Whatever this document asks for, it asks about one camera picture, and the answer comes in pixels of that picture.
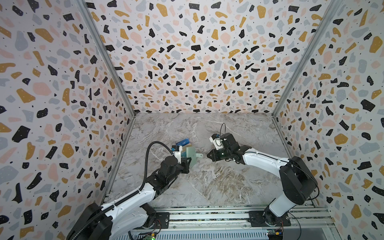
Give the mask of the green card holder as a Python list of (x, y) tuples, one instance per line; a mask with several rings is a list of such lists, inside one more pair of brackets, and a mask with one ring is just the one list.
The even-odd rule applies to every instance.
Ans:
[(182, 153), (183, 158), (190, 158), (190, 168), (197, 164), (198, 158), (203, 158), (203, 154), (197, 153), (195, 147), (186, 147), (184, 153)]

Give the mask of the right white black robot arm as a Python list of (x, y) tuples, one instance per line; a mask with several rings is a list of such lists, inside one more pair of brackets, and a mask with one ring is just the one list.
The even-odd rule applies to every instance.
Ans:
[(318, 183), (299, 157), (280, 158), (262, 153), (250, 146), (239, 145), (232, 134), (214, 134), (209, 138), (215, 149), (207, 157), (213, 162), (232, 160), (237, 164), (257, 167), (280, 178), (283, 193), (264, 210), (262, 218), (276, 226), (296, 205), (303, 205), (317, 189)]

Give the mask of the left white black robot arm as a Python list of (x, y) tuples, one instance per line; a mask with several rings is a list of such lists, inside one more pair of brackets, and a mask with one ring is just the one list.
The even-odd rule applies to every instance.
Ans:
[(146, 178), (143, 187), (110, 203), (88, 205), (70, 230), (68, 240), (114, 240), (129, 231), (151, 228), (156, 210), (149, 202), (165, 192), (180, 174), (188, 174), (191, 158), (168, 156), (159, 170)]

